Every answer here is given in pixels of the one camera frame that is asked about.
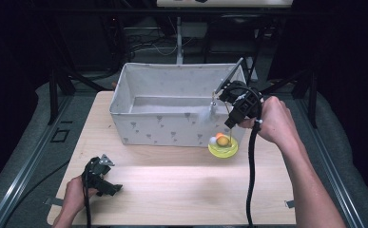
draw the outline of forearm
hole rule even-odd
[[[74,221],[77,213],[70,213],[67,210],[63,210],[60,212],[59,216],[53,222],[52,227],[54,228],[68,228]]]
[[[345,227],[312,166],[303,143],[295,140],[281,148],[293,184],[296,221],[299,227]]]

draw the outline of black clamp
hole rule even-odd
[[[101,159],[99,157],[92,158],[82,174],[85,188],[97,189],[97,196],[99,197],[103,194],[113,196],[116,192],[119,192],[123,186],[122,184],[112,184],[104,180],[104,175],[110,170],[110,166],[114,165],[105,154]]]

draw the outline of storage bin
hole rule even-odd
[[[109,109],[122,142],[207,147],[218,132],[229,135],[227,107],[215,100],[213,115],[209,107],[213,91],[234,65],[125,64]],[[241,67],[234,80],[244,82]],[[244,132],[232,128],[239,142]]]

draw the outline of wire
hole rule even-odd
[[[86,170],[85,175],[85,184],[83,184],[83,194],[84,194],[84,205],[86,207],[86,215],[87,215],[87,228],[91,227],[91,209],[89,207],[89,195],[88,195],[88,172]]]
[[[139,52],[139,51],[142,51],[142,50],[152,50],[152,49],[157,49],[157,48],[174,48],[174,47],[157,47],[156,44],[162,44],[164,42],[168,41],[168,38],[167,37],[158,37],[154,40],[150,40],[150,41],[146,41],[145,43],[141,42],[141,39],[139,39],[139,42],[137,42],[138,44],[135,44],[135,45],[131,45],[131,48],[130,48],[130,51],[129,51],[129,54],[131,56],[131,58],[133,59],[135,57],[135,53],[136,52]],[[140,49],[141,47],[148,47],[148,46],[154,46],[155,48],[143,48],[143,49]]]
[[[248,186],[248,194],[246,196],[246,218],[248,219],[249,227],[254,227],[251,217],[251,199],[255,185],[255,141],[258,132],[261,130],[260,128],[261,122],[259,122],[259,120],[261,119],[261,100],[259,99],[258,94],[256,94],[254,90],[248,87],[244,87],[244,89],[251,92],[258,100],[258,114],[256,116],[254,126],[252,127],[251,137],[249,138],[248,144],[249,186]]]
[[[172,23],[171,17],[168,17],[168,20],[169,20],[169,24],[171,24],[172,29],[174,29],[175,35],[178,35],[178,32],[174,27],[174,23]]]
[[[26,199],[26,197],[33,191],[35,190],[36,187],[38,187],[42,182],[44,182],[46,179],[48,179],[50,176],[52,176],[54,173],[56,173],[57,171],[59,171],[61,168],[63,168],[65,165],[67,165],[70,162],[70,160],[67,160],[65,163],[63,163],[62,165],[60,165],[59,167],[57,167],[55,170],[53,170],[52,172],[50,172],[49,174],[47,174],[45,177],[43,177],[41,180],[39,180],[35,185],[33,185],[30,190],[21,198],[18,200],[17,204],[15,204],[14,208],[11,210],[9,216],[7,217],[3,227],[6,227],[6,225],[9,223],[9,220],[12,216],[12,214],[14,214],[15,210],[20,206],[20,204]]]
[[[188,43],[190,43],[194,38],[190,38],[188,41],[186,41],[183,46],[187,45]],[[151,44],[154,48],[143,48],[143,49],[137,49],[137,50],[134,50],[134,51],[131,51],[132,53],[136,53],[136,52],[140,52],[140,51],[147,51],[147,50],[157,50],[160,54],[162,55],[170,55],[170,54],[173,54],[175,52],[175,50],[178,48],[178,46],[175,46],[175,47],[157,47],[156,45],[154,44]],[[168,53],[163,53],[160,51],[160,49],[172,49],[172,51],[168,52]]]

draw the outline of aluminum rail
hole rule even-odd
[[[340,207],[343,210],[343,214],[347,219],[348,227],[364,228],[365,227],[364,223],[361,220],[358,211],[356,209],[356,206],[353,203],[346,187],[343,184],[343,181],[340,178],[338,170],[334,165],[331,156],[329,155],[329,152],[325,144],[323,143],[322,138],[320,137],[319,131],[316,128],[314,128],[308,121],[308,117],[306,115],[307,104],[304,101],[297,99],[296,105],[299,108],[301,116],[303,117],[303,120],[307,123],[306,125],[311,135],[314,137],[314,140],[319,148],[320,160],[322,162],[324,171],[329,181],[331,182],[332,189],[334,190],[338,198]]]
[[[60,104],[60,111],[58,118],[54,121],[52,125],[47,126],[42,137],[34,148],[32,155],[24,163],[23,167],[18,172],[16,178],[11,184],[8,192],[3,197],[0,203],[0,227],[5,225],[6,220],[9,218],[11,210],[17,204],[23,194],[29,179],[31,178],[35,168],[37,167],[39,161],[44,155],[45,145],[48,143],[49,137],[56,131],[56,126],[60,122],[60,117],[65,113],[67,107],[70,105],[72,97],[66,96],[65,99]]]

